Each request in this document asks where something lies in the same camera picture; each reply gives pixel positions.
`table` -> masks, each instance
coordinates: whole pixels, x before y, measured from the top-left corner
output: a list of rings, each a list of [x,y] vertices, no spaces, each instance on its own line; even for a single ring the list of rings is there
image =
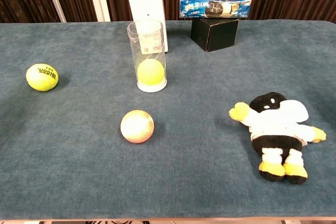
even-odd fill
[[[128,22],[0,24],[0,219],[336,216],[336,25],[242,20],[236,45],[204,52],[190,21],[168,21],[167,86],[137,88]],[[45,62],[59,83],[30,88]],[[301,186],[258,174],[238,101],[277,91],[328,135],[303,149]],[[136,145],[120,121],[142,109],[153,136]]]

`black box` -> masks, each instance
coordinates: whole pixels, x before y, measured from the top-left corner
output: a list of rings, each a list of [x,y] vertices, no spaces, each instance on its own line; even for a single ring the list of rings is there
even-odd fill
[[[191,39],[210,52],[235,44],[238,18],[194,18]]]

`stuffed penguin toy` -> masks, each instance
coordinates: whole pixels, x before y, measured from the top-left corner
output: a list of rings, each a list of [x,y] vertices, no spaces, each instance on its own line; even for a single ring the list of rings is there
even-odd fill
[[[298,124],[308,119],[301,102],[271,92],[255,98],[250,105],[236,103],[229,116],[249,127],[252,146],[262,157],[259,165],[262,177],[270,181],[286,178],[295,184],[307,180],[302,147],[308,142],[326,140],[327,135],[314,126]]]

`tennis ball in cup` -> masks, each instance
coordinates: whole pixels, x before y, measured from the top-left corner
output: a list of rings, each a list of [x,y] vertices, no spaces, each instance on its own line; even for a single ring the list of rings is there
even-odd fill
[[[145,59],[138,66],[138,81],[144,85],[160,84],[164,79],[164,68],[156,59]]]
[[[132,110],[120,124],[121,134],[131,143],[140,144],[147,141],[154,132],[154,121],[147,112]]]
[[[52,66],[38,63],[28,68],[26,80],[33,89],[48,91],[57,85],[58,73]]]

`oreo package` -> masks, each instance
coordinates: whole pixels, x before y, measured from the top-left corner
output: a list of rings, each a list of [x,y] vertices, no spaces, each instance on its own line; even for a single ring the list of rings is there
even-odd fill
[[[180,0],[180,18],[247,18],[252,0]]]

